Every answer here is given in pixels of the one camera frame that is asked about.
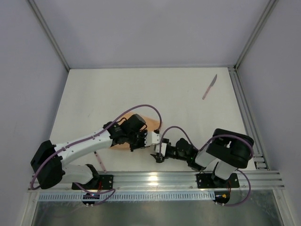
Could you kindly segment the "peach cloth napkin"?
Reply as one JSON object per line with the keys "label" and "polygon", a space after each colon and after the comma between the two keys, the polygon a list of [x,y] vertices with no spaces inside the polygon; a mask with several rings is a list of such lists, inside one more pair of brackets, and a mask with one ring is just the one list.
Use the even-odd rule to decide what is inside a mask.
{"label": "peach cloth napkin", "polygon": [[[120,119],[122,119],[122,118],[129,119],[132,115],[134,115],[134,112],[128,112],[124,116],[122,116]],[[145,120],[146,126],[147,126],[146,129],[148,131],[154,131],[159,127],[159,125],[160,125],[159,120],[156,120],[156,119],[144,116],[144,115],[140,115],[140,116]],[[128,143],[124,143],[124,144],[121,144],[121,145],[112,146],[112,147],[110,147],[110,149],[113,149],[113,150],[129,150],[130,145]]]}

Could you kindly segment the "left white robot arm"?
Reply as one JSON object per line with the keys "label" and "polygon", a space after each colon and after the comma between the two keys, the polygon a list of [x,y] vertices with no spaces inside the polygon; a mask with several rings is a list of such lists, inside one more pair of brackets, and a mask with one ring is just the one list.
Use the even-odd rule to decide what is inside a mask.
{"label": "left white robot arm", "polygon": [[107,149],[116,145],[128,143],[131,149],[144,147],[147,135],[146,121],[138,114],[128,119],[122,118],[122,123],[110,121],[103,129],[90,135],[61,144],[52,144],[50,140],[40,144],[31,160],[34,176],[31,189],[49,189],[62,180],[71,183],[87,184],[96,180],[96,169],[92,165],[74,166],[71,162],[89,153]]}

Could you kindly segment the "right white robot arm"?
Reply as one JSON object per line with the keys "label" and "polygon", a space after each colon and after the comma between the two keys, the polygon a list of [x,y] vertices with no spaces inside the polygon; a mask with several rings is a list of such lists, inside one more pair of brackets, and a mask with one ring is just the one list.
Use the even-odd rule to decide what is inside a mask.
{"label": "right white robot arm", "polygon": [[236,171],[245,169],[253,157],[254,140],[244,134],[216,129],[212,137],[198,149],[189,137],[180,138],[175,145],[160,136],[152,156],[157,163],[176,159],[196,171],[197,187],[238,188]]}

